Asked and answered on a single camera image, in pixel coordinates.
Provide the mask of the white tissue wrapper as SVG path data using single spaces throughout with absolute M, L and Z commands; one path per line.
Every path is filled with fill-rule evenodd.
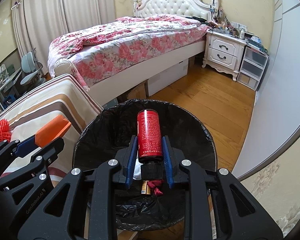
M 136 159 L 135 162 L 135 167 L 134 167 L 134 174 L 133 174 L 133 179 L 134 180 L 141 180 L 141 167 L 142 163 L 139 162 L 138 159 Z

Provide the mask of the dark red wrapper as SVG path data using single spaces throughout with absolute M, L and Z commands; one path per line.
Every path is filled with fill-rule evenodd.
M 147 186 L 151 189 L 155 196 L 162 196 L 163 192 L 159 189 L 161 187 L 164 180 L 157 179 L 157 180 L 149 180 L 147 181 Z

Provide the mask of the brown bottle gold label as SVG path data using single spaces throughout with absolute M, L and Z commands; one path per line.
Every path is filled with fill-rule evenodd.
M 148 180 L 144 180 L 142 182 L 141 194 L 146 194 L 146 195 L 151 195 L 152 194 L 152 190 L 151 190 L 151 187 L 149 186 L 149 181 Z

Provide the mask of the red foam fruit net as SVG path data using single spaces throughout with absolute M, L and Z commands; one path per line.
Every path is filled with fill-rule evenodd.
M 10 125 L 6 119 L 0 120 L 0 143 L 3 141 L 11 141 Z

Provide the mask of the orange rectangular sponge block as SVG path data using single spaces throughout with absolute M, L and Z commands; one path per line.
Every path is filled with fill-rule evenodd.
M 58 115 L 37 131 L 34 142 L 37 146 L 44 148 L 53 140 L 62 138 L 70 127 L 71 122 L 64 116 Z

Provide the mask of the red can black cap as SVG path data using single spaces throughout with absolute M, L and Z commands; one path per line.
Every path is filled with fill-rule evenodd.
M 163 178 L 162 138 L 159 115 L 155 110 L 145 109 L 138 113 L 138 161 L 141 163 L 141 179 Z

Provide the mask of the black lined trash bin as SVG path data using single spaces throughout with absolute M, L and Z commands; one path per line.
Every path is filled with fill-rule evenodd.
M 204 124 L 187 110 L 170 102 L 133 99 L 104 109 L 82 132 L 74 147 L 73 167 L 95 169 L 113 159 L 118 150 L 129 146 L 137 134 L 137 114 L 153 109 L 159 115 L 160 131 L 170 145 L 183 152 L 186 159 L 210 171 L 217 169 L 213 138 Z M 128 190 L 116 190 L 117 228 L 129 231 L 153 231 L 173 226 L 184 219 L 185 192 L 160 187 L 162 195 L 141 194 L 135 181 Z

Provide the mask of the striped bed sheet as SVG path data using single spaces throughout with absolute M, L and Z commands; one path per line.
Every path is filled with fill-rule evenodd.
M 0 120 L 9 122 L 10 142 L 24 141 L 35 135 L 58 115 L 71 122 L 62 137 L 64 148 L 49 166 L 53 189 L 21 226 L 16 239 L 88 239 L 86 229 L 90 229 L 92 239 L 133 239 L 136 236 L 132 231 L 116 230 L 111 218 L 98 222 L 86 212 L 88 193 L 100 184 L 110 184 L 112 173 L 120 168 L 119 162 L 110 159 L 99 169 L 90 171 L 72 166 L 79 135 L 101 112 L 102 107 L 69 75 L 39 86 L 3 112 Z M 15 159 L 4 175 L 26 166 L 40 149 Z

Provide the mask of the grey blue desk chair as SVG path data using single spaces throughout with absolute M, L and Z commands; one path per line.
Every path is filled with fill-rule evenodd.
M 25 76 L 20 84 L 26 88 L 26 92 L 46 82 L 43 75 L 43 64 L 36 57 L 36 49 L 29 51 L 21 58 L 21 68 Z

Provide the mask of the white round bedpost knob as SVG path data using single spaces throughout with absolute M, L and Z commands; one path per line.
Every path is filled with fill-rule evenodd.
M 55 63 L 55 76 L 61 76 L 63 74 L 71 74 L 72 73 L 73 64 L 67 59 L 59 59 Z

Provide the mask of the white under-bed storage box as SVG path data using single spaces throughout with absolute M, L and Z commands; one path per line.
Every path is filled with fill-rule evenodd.
M 153 96 L 175 81 L 187 75 L 189 60 L 179 62 L 147 80 L 147 96 Z

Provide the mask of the pink floral quilt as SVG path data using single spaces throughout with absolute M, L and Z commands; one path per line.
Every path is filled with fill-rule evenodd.
M 133 65 L 204 39 L 209 26 L 193 18 L 161 14 L 147 18 L 120 17 L 55 38 L 47 67 L 67 59 L 71 75 L 85 89 Z

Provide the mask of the white two-drawer nightstand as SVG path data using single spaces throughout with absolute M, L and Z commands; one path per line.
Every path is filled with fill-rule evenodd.
M 202 67 L 210 66 L 219 73 L 232 75 L 236 82 L 245 46 L 245 40 L 210 29 L 206 32 Z

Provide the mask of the clear plastic drawer unit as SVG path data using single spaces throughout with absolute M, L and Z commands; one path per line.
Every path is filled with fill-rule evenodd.
M 246 46 L 237 82 L 256 91 L 262 80 L 269 56 L 251 46 Z

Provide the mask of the beige curtains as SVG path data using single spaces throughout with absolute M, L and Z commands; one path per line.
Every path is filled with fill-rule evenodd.
M 11 11 L 20 56 L 34 50 L 44 74 L 55 38 L 115 20 L 114 0 L 12 0 Z

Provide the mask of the white bed with headboard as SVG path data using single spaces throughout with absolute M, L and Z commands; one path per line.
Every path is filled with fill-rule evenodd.
M 52 77 L 72 75 L 100 104 L 205 49 L 213 5 L 201 0 L 141 0 L 134 15 L 54 39 Z

